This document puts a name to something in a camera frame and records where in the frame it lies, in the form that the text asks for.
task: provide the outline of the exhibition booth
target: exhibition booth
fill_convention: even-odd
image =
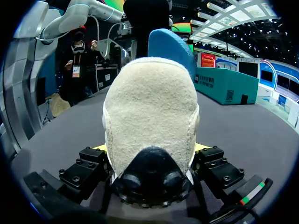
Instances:
[[[288,123],[299,131],[298,68],[273,60],[235,60],[216,52],[195,50],[198,52],[196,90],[222,105],[254,104],[257,97],[261,98],[287,113]]]

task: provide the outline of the person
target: person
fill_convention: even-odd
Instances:
[[[93,40],[91,47],[82,40],[86,33],[85,26],[71,31],[72,43],[62,54],[60,70],[63,74],[61,97],[71,106],[79,103],[92,94],[88,87],[88,77],[94,73],[89,72],[95,64],[97,41]]]

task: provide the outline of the display screen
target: display screen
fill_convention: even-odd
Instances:
[[[299,96],[299,83],[290,80],[290,91]]]
[[[269,71],[261,71],[261,79],[272,82],[273,81],[273,73]]]
[[[286,89],[289,89],[289,79],[284,76],[277,76],[277,85],[280,85]]]
[[[202,67],[215,68],[215,61],[216,61],[215,55],[201,53],[200,57],[201,57],[201,66]]]
[[[257,78],[257,63],[239,62],[239,72]]]
[[[192,33],[191,23],[189,23],[189,22],[174,23],[171,27],[171,30],[186,32],[186,33],[190,33],[190,34]]]

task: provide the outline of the exhibition hall ceiling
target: exhibition hall ceiling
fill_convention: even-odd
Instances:
[[[264,0],[173,0],[171,17],[174,23],[192,22],[191,39],[194,39],[197,48],[226,54],[226,48],[218,48],[210,44],[215,42],[214,39],[218,39],[253,57],[297,66],[299,63],[297,52],[288,31],[280,18],[271,11],[270,7],[267,7],[269,5],[263,4],[265,2]],[[225,9],[233,8],[234,5],[238,7],[240,4],[239,9],[225,12]],[[221,19],[218,13],[227,14],[226,20]],[[214,21],[212,27],[205,27],[205,23],[207,26],[211,25],[208,20]],[[228,55],[238,56],[233,51],[229,51]]]

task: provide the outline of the fabric-covered object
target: fabric-covered object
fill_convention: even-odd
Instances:
[[[118,176],[149,146],[165,149],[186,173],[195,154],[198,124],[197,95],[188,71],[164,58],[128,63],[103,105],[107,155]]]
[[[196,61],[185,41],[167,29],[153,30],[149,35],[149,57],[162,57],[183,65],[194,80]]]

